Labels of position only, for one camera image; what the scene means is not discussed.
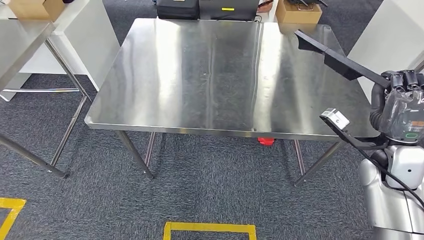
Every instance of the yellow floor tape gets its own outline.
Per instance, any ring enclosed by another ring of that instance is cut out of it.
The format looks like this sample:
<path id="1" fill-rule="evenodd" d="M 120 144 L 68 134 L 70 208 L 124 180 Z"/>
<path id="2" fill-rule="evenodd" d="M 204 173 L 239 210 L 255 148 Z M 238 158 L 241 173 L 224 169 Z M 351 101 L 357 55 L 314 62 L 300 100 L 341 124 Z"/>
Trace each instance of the yellow floor tape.
<path id="1" fill-rule="evenodd" d="M 167 221 L 165 223 L 165 228 L 163 229 L 163 240 L 171 240 L 172 230 L 247 233 L 249 234 L 249 240 L 256 240 L 255 225 Z"/>
<path id="2" fill-rule="evenodd" d="M 24 207 L 27 200 L 19 198 L 0 197 L 0 208 L 11 209 L 3 224 L 0 226 L 0 240 L 4 240 L 11 229 L 16 217 Z"/>

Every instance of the table leg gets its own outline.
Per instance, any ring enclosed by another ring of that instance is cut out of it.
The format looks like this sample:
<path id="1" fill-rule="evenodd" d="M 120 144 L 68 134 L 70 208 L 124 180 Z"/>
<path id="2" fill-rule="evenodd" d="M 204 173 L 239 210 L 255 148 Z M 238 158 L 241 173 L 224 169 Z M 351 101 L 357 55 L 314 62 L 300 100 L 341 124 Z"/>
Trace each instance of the table leg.
<path id="1" fill-rule="evenodd" d="M 65 62 L 65 60 L 62 58 L 62 56 L 59 54 L 59 52 L 56 50 L 56 48 L 53 46 L 52 41 L 47 38 L 47 40 L 44 42 L 47 46 L 48 50 L 50 50 L 51 54 L 53 54 L 54 58 L 57 60 L 57 62 L 60 64 L 60 66 L 63 68 L 65 73 L 68 75 L 72 83 L 75 85 L 76 88 L 81 92 L 81 94 L 90 102 L 93 102 L 90 96 L 87 94 L 86 90 L 83 88 L 81 83 L 78 81 L 78 79 L 75 77 L 75 75 L 72 73 L 70 67 Z"/>
<path id="2" fill-rule="evenodd" d="M 313 175 L 316 171 L 318 171 L 319 169 L 321 169 L 324 164 L 326 164 L 331 157 L 333 156 L 333 154 L 341 147 L 343 147 L 346 144 L 346 142 L 344 141 L 338 141 L 336 143 L 334 143 L 329 149 L 327 149 L 327 151 L 318 159 L 318 161 L 316 161 L 306 172 L 305 174 L 303 174 L 295 183 L 294 186 L 295 187 L 300 187 L 302 186 L 306 180 L 308 178 L 311 177 L 311 175 Z"/>
<path id="3" fill-rule="evenodd" d="M 62 151 L 64 150 L 65 144 L 67 143 L 69 136 L 71 135 L 71 131 L 74 128 L 75 123 L 77 122 L 78 116 L 80 115 L 86 100 L 87 97 L 84 96 L 79 102 L 78 108 L 76 109 L 75 113 L 72 116 L 72 119 L 70 120 L 69 125 L 67 126 L 65 135 L 63 135 L 62 140 L 60 141 L 59 146 L 57 147 L 56 152 L 54 153 L 53 159 L 51 160 L 50 164 L 52 166 L 56 166 L 56 164 L 58 163 L 59 157 L 61 156 Z"/>
<path id="4" fill-rule="evenodd" d="M 28 151 L 23 146 L 17 144 L 16 142 L 10 140 L 9 138 L 7 138 L 6 136 L 4 136 L 2 134 L 0 134 L 0 144 L 6 146 L 10 150 L 17 152 L 21 156 L 33 161 L 34 163 L 38 164 L 43 169 L 46 169 L 46 170 L 52 172 L 54 175 L 58 176 L 61 179 L 67 177 L 67 175 L 64 172 L 60 171 L 56 167 L 54 167 L 54 166 L 48 164 L 47 162 L 43 161 L 41 158 L 37 157 L 36 155 L 34 155 L 32 152 Z"/>
<path id="5" fill-rule="evenodd" d="M 118 135 L 118 137 L 120 138 L 120 140 L 123 142 L 123 144 L 125 145 L 125 147 L 129 150 L 129 152 L 131 153 L 131 155 L 134 157 L 135 162 L 140 165 L 140 167 L 144 170 L 144 172 L 146 173 L 146 175 L 152 179 L 153 178 L 153 174 L 150 172 L 149 168 L 147 167 L 146 163 L 148 164 L 149 161 L 147 160 L 146 162 L 143 160 L 143 158 L 140 156 L 139 152 L 137 151 L 136 147 L 134 146 L 133 142 L 131 142 L 130 138 L 128 137 L 128 135 L 124 132 L 124 131 L 116 131 L 116 134 Z M 153 148 L 153 140 L 152 140 L 152 136 L 153 138 L 155 137 L 155 135 L 152 134 L 150 135 L 150 141 L 149 141 L 149 146 L 152 145 L 151 148 Z"/>
<path id="6" fill-rule="evenodd" d="M 302 157 L 301 145 L 299 144 L 299 140 L 294 140 L 294 148 L 296 149 L 297 162 L 299 163 L 300 175 L 303 176 L 305 174 L 305 165 L 304 159 Z"/>

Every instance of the black case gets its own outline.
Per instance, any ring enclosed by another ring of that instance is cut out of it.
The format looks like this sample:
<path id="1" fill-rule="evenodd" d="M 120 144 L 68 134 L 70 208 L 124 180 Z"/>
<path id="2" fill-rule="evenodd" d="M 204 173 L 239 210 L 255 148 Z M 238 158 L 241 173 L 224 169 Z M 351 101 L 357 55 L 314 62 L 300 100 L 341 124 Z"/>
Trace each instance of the black case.
<path id="1" fill-rule="evenodd" d="M 199 0 L 157 0 L 157 16 L 160 19 L 199 18 Z"/>

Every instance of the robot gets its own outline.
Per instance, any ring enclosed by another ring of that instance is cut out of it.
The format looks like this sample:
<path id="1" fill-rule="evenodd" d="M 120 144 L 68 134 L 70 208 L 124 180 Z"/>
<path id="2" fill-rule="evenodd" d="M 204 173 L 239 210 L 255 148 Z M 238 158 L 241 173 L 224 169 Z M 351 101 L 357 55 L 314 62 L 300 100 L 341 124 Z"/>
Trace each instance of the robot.
<path id="1" fill-rule="evenodd" d="M 414 70 L 377 74 L 298 30 L 299 49 L 324 55 L 324 64 L 352 81 L 373 81 L 369 120 L 380 135 L 351 136 L 349 120 L 328 108 L 320 118 L 365 159 L 359 167 L 375 240 L 424 240 L 424 75 Z M 364 151 L 373 150 L 371 156 Z"/>

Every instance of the table top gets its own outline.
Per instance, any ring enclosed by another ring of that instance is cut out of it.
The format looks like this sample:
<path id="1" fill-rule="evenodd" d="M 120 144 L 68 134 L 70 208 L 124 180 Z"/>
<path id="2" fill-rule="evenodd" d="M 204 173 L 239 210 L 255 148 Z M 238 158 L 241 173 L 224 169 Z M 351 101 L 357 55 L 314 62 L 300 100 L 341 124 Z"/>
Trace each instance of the table top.
<path id="1" fill-rule="evenodd" d="M 48 21 L 0 19 L 0 92 L 54 29 Z"/>
<path id="2" fill-rule="evenodd" d="M 327 25 L 136 19 L 85 118 L 94 129 L 280 139 L 338 139 L 319 118 L 337 108 L 356 137 L 378 133 L 360 85 L 298 49 L 302 29 L 343 53 Z"/>

